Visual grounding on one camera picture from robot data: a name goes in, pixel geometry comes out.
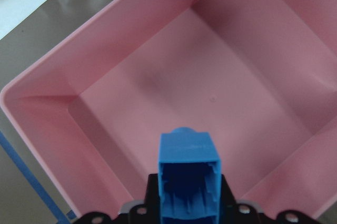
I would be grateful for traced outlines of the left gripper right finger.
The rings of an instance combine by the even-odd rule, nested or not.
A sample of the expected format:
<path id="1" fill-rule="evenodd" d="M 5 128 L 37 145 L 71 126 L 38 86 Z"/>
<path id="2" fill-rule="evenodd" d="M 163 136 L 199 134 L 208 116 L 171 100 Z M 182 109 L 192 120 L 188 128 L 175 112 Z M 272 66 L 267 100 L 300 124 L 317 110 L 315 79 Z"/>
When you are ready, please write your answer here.
<path id="1" fill-rule="evenodd" d="M 235 206 L 236 205 L 236 199 L 223 174 L 221 175 L 220 205 L 221 206 Z"/>

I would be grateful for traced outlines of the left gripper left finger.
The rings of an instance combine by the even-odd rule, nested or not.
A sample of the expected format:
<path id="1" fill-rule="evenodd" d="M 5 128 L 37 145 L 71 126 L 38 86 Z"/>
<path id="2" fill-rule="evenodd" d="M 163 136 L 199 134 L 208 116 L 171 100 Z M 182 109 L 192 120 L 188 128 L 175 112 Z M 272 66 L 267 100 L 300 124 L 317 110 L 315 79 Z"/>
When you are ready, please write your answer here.
<path id="1" fill-rule="evenodd" d="M 159 208 L 160 206 L 158 174 L 149 174 L 148 176 L 144 204 L 151 208 Z"/>

